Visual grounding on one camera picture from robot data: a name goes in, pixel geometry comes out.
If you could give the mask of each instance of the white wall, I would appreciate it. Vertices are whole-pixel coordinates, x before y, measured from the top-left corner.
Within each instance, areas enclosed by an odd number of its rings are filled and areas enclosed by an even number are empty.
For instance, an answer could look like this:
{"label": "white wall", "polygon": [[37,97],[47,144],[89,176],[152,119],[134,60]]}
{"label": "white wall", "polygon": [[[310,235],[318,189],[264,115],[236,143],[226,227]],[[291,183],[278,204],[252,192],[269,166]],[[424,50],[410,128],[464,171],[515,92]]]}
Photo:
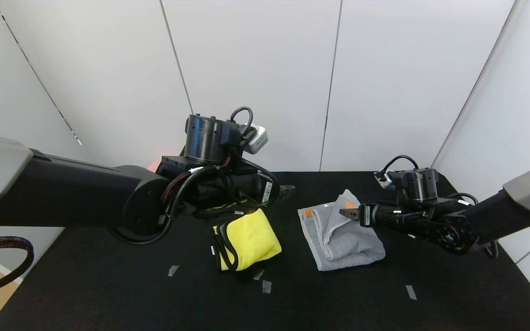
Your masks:
{"label": "white wall", "polygon": [[317,171],[340,0],[163,2],[193,111],[227,119],[247,105],[269,135],[248,159]]}
{"label": "white wall", "polygon": [[[47,96],[1,16],[0,136],[20,141],[43,153],[91,161]],[[29,239],[38,260],[61,230],[0,227],[0,235],[19,235]],[[0,263],[13,269],[23,256],[25,253],[19,250],[0,250]]]}
{"label": "white wall", "polygon": [[322,171],[431,165],[512,5],[344,0]]}
{"label": "white wall", "polygon": [[191,110],[158,0],[0,0],[0,10],[97,163],[179,155]]}
{"label": "white wall", "polygon": [[[517,2],[434,166],[480,200],[530,170],[530,0]],[[530,228],[501,243],[520,261],[530,252]],[[530,279],[530,255],[518,265]]]}

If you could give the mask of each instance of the gray cloth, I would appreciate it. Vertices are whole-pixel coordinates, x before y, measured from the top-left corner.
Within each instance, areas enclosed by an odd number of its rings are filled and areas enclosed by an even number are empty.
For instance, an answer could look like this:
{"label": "gray cloth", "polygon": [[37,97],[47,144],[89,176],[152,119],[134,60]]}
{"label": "gray cloth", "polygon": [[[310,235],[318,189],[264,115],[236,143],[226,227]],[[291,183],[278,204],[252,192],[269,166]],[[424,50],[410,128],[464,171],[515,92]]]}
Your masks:
{"label": "gray cloth", "polygon": [[304,236],[320,271],[370,264],[386,256],[372,228],[339,214],[339,209],[359,207],[358,199],[345,190],[337,201],[298,210]]}

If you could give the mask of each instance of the wall seam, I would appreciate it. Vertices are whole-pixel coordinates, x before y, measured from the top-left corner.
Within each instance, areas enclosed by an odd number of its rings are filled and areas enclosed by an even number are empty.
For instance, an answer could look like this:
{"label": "wall seam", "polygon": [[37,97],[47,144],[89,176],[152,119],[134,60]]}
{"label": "wall seam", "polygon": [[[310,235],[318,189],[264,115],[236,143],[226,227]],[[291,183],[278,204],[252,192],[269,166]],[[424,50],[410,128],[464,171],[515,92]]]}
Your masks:
{"label": "wall seam", "polygon": [[185,83],[185,78],[183,78],[183,71],[181,70],[181,63],[179,63],[179,56],[177,56],[177,50],[175,49],[175,42],[173,41],[173,35],[171,35],[171,28],[169,27],[169,21],[167,20],[167,13],[165,13],[165,6],[162,3],[162,0],[158,0],[161,5],[162,17],[165,19],[165,25],[167,27],[167,33],[169,35],[169,41],[171,42],[171,48],[173,49],[173,54],[175,55],[175,62],[177,62],[177,68],[179,69],[179,76],[181,77],[181,82],[183,83],[183,89],[185,90],[185,96],[187,97],[187,103],[190,105],[190,111],[193,115],[193,107],[191,106],[190,94],[187,91],[187,84]]}
{"label": "wall seam", "polygon": [[444,149],[446,149],[446,145],[451,139],[452,132],[455,130],[455,126],[459,124],[460,119],[462,119],[464,113],[467,113],[467,105],[471,102],[471,98],[474,95],[476,88],[482,81],[484,77],[484,73],[487,71],[488,66],[490,66],[490,63],[492,62],[492,58],[494,57],[496,50],[498,50],[498,48],[500,47],[500,44],[502,42],[501,40],[503,39],[503,36],[505,35],[507,28],[509,27],[509,21],[511,21],[512,17],[515,15],[515,12],[517,12],[518,2],[520,2],[520,0],[515,0],[513,2],[513,6],[511,7],[511,10],[509,10],[508,16],[505,19],[504,24],[502,25],[502,28],[500,29],[500,34],[498,35],[498,38],[496,38],[496,42],[494,42],[494,46],[492,46],[492,50],[490,51],[490,54],[488,54],[488,58],[486,59],[486,62],[484,62],[484,66],[482,67],[482,70],[480,71],[480,74],[478,75],[476,82],[473,84],[471,91],[467,95],[467,98],[465,99],[465,102],[463,103],[463,106],[461,107],[461,110],[459,111],[459,114],[457,115],[455,122],[451,126],[451,129],[449,130],[447,137],[445,138],[445,140],[443,141],[443,144],[439,148],[439,151],[437,152],[437,155],[435,156],[435,159],[433,160],[433,164],[431,164],[431,168],[435,167],[439,157],[442,156]]}
{"label": "wall seam", "polygon": [[322,171],[322,156],[324,155],[324,140],[326,139],[326,126],[328,125],[328,109],[330,108],[330,94],[333,89],[333,78],[334,78],[334,63],[337,58],[337,46],[339,44],[339,30],[340,30],[340,19],[343,13],[343,0],[340,0],[339,5],[339,19],[337,19],[337,35],[334,39],[334,52],[333,52],[333,65],[330,70],[330,84],[328,85],[328,100],[326,102],[326,117],[324,119],[324,132],[322,134],[322,148],[320,150],[320,164],[318,164],[318,172]]}
{"label": "wall seam", "polygon": [[4,22],[6,23],[6,27],[8,28],[9,33],[10,33],[11,36],[13,37],[13,40],[15,40],[15,43],[17,44],[19,50],[22,52],[22,54],[23,54],[23,58],[26,59],[26,62],[27,62],[28,65],[30,66],[30,69],[32,69],[32,73],[34,73],[34,75],[36,76],[36,79],[37,79],[38,82],[40,83],[40,86],[42,86],[42,88],[44,89],[44,92],[46,92],[46,95],[48,96],[48,98],[49,98],[50,101],[52,102],[53,106],[57,109],[59,115],[61,115],[61,118],[63,119],[63,121],[65,122],[65,124],[67,124],[67,127],[69,128],[69,130],[71,131],[71,133],[73,134],[73,136],[75,137],[75,139],[77,140],[77,142],[82,146],[83,143],[80,141],[79,137],[77,136],[77,134],[75,134],[75,131],[74,131],[73,128],[71,127],[71,124],[69,124],[69,122],[67,121],[67,119],[65,118],[65,116],[63,115],[63,113],[61,112],[61,110],[58,108],[57,103],[54,102],[54,99],[51,97],[50,93],[49,93],[48,90],[46,89],[46,86],[44,86],[44,84],[42,83],[42,80],[40,79],[40,76],[38,76],[38,73],[37,73],[36,70],[34,69],[34,66],[32,66],[32,63],[31,63],[30,60],[28,59],[28,56],[27,56],[26,53],[23,51],[23,48],[22,48],[21,44],[19,44],[19,42],[17,41],[17,38],[15,37],[15,34],[13,34],[13,31],[12,31],[11,27],[9,27],[9,24],[7,23],[6,17],[5,17],[4,14],[1,12],[1,10],[0,10],[0,15],[1,15],[1,18],[4,20]]}

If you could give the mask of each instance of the black tabletop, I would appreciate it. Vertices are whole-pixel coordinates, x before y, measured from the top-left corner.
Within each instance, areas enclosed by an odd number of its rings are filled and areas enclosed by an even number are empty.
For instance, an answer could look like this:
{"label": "black tabletop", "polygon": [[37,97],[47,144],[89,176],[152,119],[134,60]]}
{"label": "black tabletop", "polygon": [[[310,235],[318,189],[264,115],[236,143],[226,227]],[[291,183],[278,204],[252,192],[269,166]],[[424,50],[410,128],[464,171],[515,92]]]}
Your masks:
{"label": "black tabletop", "polygon": [[[360,201],[388,192],[370,172],[277,176],[297,191],[265,211],[282,245],[271,260],[218,272],[208,226],[188,217],[144,247],[101,228],[67,228],[0,312],[0,330],[530,331],[530,284],[504,251],[498,260],[453,256],[379,229],[385,259],[319,272],[296,210],[335,201],[346,188]],[[438,189],[454,192],[444,177]],[[179,268],[169,277],[171,266]],[[261,280],[252,279],[256,268],[265,269]]]}

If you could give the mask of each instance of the yellow cloth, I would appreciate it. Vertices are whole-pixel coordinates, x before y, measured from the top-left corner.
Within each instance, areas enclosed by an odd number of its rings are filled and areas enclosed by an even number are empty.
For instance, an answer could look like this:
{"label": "yellow cloth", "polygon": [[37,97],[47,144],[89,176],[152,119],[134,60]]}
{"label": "yellow cloth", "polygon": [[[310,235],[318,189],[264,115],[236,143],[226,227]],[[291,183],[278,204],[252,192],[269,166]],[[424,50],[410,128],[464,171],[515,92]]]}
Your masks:
{"label": "yellow cloth", "polygon": [[[267,216],[261,209],[230,222],[226,226],[225,235],[238,255],[236,270],[244,270],[253,263],[267,260],[282,251]],[[229,249],[225,250],[229,261],[233,263],[234,255]],[[221,253],[218,256],[222,270],[228,270]]]}

